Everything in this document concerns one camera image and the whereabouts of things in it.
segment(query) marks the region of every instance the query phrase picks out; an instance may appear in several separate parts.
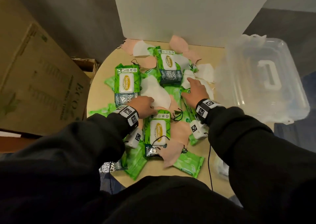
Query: large cardboard box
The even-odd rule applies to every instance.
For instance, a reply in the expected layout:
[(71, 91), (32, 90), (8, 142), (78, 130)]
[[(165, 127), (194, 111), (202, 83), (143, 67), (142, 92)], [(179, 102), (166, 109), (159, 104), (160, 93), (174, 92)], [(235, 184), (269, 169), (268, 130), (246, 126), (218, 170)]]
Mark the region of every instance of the large cardboard box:
[(0, 0), (0, 129), (48, 135), (82, 120), (89, 82), (19, 0)]

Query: person's right arm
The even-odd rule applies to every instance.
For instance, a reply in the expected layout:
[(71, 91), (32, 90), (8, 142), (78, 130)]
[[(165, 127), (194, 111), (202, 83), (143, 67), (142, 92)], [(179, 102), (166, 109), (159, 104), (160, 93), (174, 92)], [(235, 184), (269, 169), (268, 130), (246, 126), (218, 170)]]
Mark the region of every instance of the person's right arm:
[[(208, 96), (194, 82), (190, 96), (184, 98), (196, 108)], [(206, 123), (209, 142), (229, 165), (231, 187), (247, 211), (266, 222), (313, 217), (315, 153), (274, 136), (268, 126), (238, 107), (215, 107)]]

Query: transparent plastic box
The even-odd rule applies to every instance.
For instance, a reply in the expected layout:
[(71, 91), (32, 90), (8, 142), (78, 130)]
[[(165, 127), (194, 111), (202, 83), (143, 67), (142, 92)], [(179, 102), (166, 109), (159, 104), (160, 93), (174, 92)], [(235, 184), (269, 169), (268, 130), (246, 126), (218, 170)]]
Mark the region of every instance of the transparent plastic box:
[(217, 100), (265, 122), (291, 124), (310, 111), (293, 58), (284, 41), (242, 35), (226, 46), (215, 70)]

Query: black sleeve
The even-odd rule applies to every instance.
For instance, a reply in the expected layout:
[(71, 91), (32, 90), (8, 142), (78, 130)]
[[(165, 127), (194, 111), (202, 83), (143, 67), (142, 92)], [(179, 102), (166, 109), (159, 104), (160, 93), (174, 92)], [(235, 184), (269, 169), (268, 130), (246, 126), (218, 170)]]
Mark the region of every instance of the black sleeve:
[(267, 222), (314, 215), (315, 153), (274, 136), (238, 107), (215, 107), (206, 123), (209, 142), (229, 165), (231, 187), (246, 210)]
[(59, 216), (63, 212), (71, 215), (71, 208), (80, 205), (83, 209), (96, 205), (99, 168), (122, 157), (123, 138), (130, 131), (127, 119), (120, 114), (94, 114), (0, 162), (0, 212), (8, 215), (2, 218), (12, 218), (13, 211), (6, 210), (13, 206), (18, 208), (16, 216), (27, 220), (34, 212), (52, 217), (50, 212), (58, 205), (62, 207)]

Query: table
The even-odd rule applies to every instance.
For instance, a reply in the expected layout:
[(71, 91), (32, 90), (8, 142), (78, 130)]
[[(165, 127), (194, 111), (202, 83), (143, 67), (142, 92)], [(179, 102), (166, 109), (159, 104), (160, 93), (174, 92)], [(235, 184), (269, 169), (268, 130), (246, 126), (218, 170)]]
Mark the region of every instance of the table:
[[(154, 46), (161, 46), (162, 49), (169, 50), (169, 43), (164, 42), (150, 42), (146, 41), (148, 44), (152, 44)], [(213, 68), (220, 62), (224, 55), (224, 48), (214, 48), (214, 47), (205, 47), (205, 46), (196, 46), (189, 45), (191, 50), (196, 51), (203, 58), (199, 60), (197, 64), (202, 63), (210, 63)], [(130, 65), (131, 61), (134, 59), (134, 56), (128, 55), (122, 49), (114, 50), (103, 62), (101, 67), (99, 68), (97, 74), (95, 75), (93, 82), (90, 87), (87, 111), (98, 110), (103, 107), (106, 107), (109, 103), (114, 102), (114, 92), (104, 84), (104, 80), (114, 75), (114, 68), (122, 63), (124, 65)], [(211, 181), (207, 166), (207, 158), (209, 154), (210, 144), (206, 140), (198, 143), (195, 146), (188, 145), (188, 151), (198, 155), (205, 157), (200, 173), (197, 177), (198, 180), (204, 182), (209, 188), (211, 188)], [(213, 190), (224, 197), (231, 197), (234, 195), (233, 190), (228, 181), (219, 177), (216, 173), (213, 163), (215, 158), (215, 152), (212, 149), (211, 158), (210, 158), (210, 170), (212, 176)], [(149, 159), (146, 163), (144, 169), (140, 173), (139, 177), (136, 181), (132, 180), (124, 171), (116, 171), (111, 173), (123, 186), (128, 187), (133, 183), (137, 182), (141, 178), (145, 176), (190, 176), (175, 167), (170, 167), (167, 169), (163, 169), (163, 161), (159, 157), (153, 157)]]

